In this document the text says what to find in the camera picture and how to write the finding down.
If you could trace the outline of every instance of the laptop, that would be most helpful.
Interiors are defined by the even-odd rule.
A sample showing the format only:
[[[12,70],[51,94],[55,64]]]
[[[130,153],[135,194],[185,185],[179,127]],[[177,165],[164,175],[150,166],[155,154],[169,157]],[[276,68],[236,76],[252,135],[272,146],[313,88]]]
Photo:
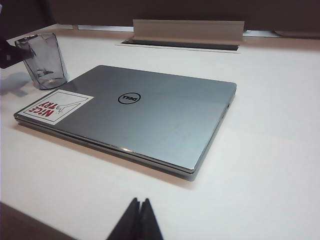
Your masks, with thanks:
[[[41,132],[192,179],[236,86],[99,65],[14,118]]]

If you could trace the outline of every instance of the dark background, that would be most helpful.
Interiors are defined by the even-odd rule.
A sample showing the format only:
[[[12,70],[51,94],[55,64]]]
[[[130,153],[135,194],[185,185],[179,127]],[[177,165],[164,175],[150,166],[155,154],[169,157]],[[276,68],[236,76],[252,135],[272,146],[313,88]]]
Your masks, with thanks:
[[[54,23],[132,26],[132,19],[241,20],[245,29],[320,32],[320,0],[0,0],[0,36]]]
[[[55,24],[46,0],[0,0],[0,36],[11,39]]]

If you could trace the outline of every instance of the glass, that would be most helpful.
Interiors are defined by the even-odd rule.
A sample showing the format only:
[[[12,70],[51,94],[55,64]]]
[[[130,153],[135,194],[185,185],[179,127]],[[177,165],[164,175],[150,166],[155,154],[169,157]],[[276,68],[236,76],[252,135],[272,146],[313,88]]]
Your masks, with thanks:
[[[23,62],[37,89],[54,89],[67,82],[65,64],[54,33],[27,36],[14,43],[26,50]]]

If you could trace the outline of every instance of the black object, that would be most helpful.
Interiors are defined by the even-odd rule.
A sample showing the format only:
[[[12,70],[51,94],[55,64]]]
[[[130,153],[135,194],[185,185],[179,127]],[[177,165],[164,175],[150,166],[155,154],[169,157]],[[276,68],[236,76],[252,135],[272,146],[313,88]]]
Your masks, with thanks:
[[[32,58],[33,53],[16,46],[11,46],[4,38],[0,37],[0,68],[6,69],[27,58]]]
[[[141,205],[135,197],[107,240],[163,240],[148,198]]]
[[[237,51],[239,45],[230,44],[212,44],[212,43],[194,43],[194,42],[174,42],[174,41],[151,41],[151,40],[125,40],[122,44],[148,45],[148,46],[164,46],[177,48],[193,48],[193,49],[214,49]]]

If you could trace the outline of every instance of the desk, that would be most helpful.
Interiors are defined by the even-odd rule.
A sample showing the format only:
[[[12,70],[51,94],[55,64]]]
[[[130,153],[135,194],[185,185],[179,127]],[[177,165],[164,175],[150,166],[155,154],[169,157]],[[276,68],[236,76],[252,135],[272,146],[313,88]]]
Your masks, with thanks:
[[[18,125],[48,92],[23,63],[2,70],[1,201],[81,240],[106,239],[133,197],[150,198],[167,240],[320,239],[320,40],[244,37],[234,54],[39,32],[52,31],[70,79],[109,65],[235,82],[236,96],[190,182]]]

